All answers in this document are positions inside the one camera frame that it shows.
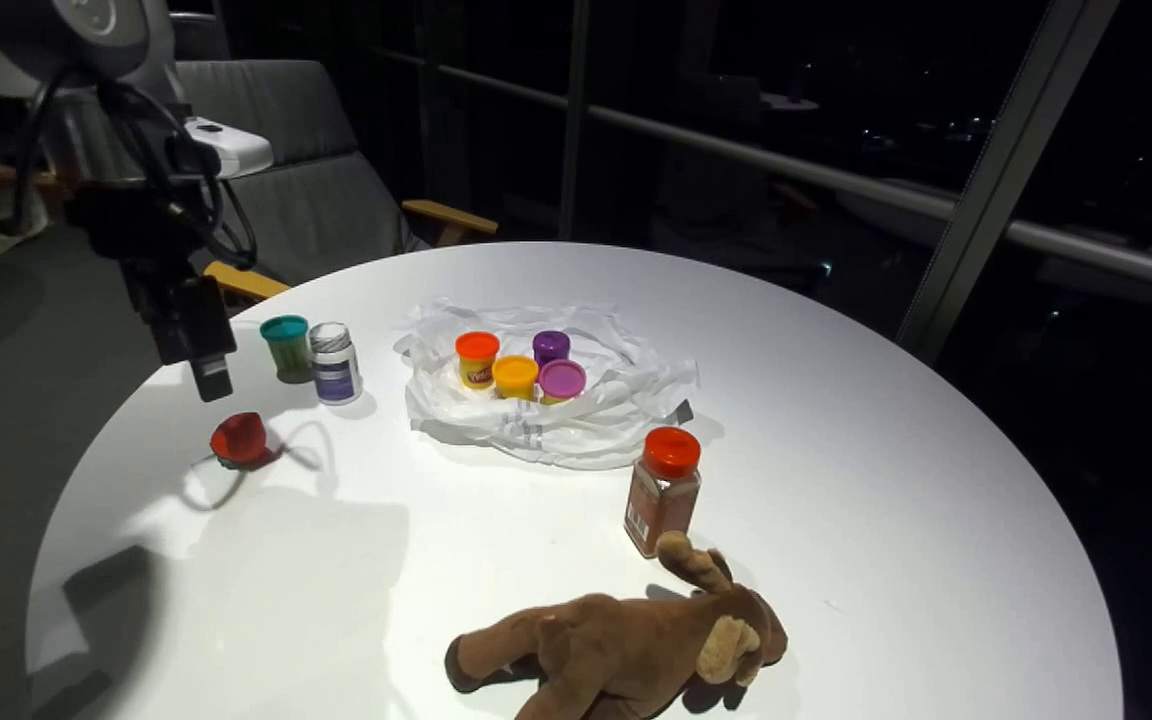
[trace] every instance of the purple cap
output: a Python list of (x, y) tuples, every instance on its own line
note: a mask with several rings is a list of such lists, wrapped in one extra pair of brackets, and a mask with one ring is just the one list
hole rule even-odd
[(573, 399), (585, 394), (585, 368), (573, 362), (554, 362), (542, 372), (542, 394), (546, 399)]
[(570, 362), (573, 337), (570, 334), (538, 334), (532, 337), (532, 355), (538, 364)]

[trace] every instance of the chair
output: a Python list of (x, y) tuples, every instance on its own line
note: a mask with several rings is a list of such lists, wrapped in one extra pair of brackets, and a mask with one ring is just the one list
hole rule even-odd
[[(363, 160), (318, 62), (177, 62), (177, 71), (201, 116), (255, 134), (278, 151), (269, 172), (233, 182), (255, 229), (261, 273), (304, 284), (362, 259), (430, 247)], [(492, 222), (437, 202), (406, 209), (479, 237), (498, 231)]]

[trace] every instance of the clear plastic bag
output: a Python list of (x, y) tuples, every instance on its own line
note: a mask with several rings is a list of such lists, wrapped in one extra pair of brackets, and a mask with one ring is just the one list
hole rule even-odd
[[(492, 387), (460, 380), (457, 337), (490, 330), (501, 355), (529, 355), (532, 334), (573, 337), (573, 362), (585, 368), (585, 394), (563, 404), (501, 399)], [(449, 309), (416, 311), (398, 352), (409, 362), (412, 428), (446, 443), (490, 443), (532, 466), (629, 467), (650, 428), (691, 417), (697, 368), (666, 362), (629, 337), (612, 309)]]

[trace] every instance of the brown stuffed toy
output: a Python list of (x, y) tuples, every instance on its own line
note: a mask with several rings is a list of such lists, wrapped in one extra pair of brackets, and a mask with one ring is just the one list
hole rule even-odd
[(542, 679), (520, 720), (642, 720), (677, 695), (691, 713), (736, 709), (760, 668), (783, 656), (783, 628), (763, 595), (733, 583), (720, 554), (690, 537), (662, 542), (662, 565), (697, 583), (690, 600), (612, 600), (529, 608), (457, 635), (449, 679), (457, 693)]

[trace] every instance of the table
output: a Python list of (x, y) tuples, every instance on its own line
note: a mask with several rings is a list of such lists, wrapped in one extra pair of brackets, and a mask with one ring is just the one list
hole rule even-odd
[[(1087, 556), (990, 417), (833, 309), (600, 246), (440, 247), (292, 289), (238, 317), (238, 397), (222, 404), (161, 368), (50, 520), (27, 668), (106, 671), (107, 716), (511, 716), (532, 687), (449, 687), (457, 633), (581, 591), (679, 589), (626, 542), (629, 474), (538, 467), (409, 428), (392, 343), (430, 302), (600, 302), (699, 364), (697, 407), (720, 438), (691, 537), (791, 633), (736, 716), (1126, 716)], [(363, 407), (274, 380), (255, 325), (278, 311), (348, 325)], [(280, 459), (224, 514), (196, 514), (180, 493), (216, 493), (203, 442), (244, 407), (308, 466)]]

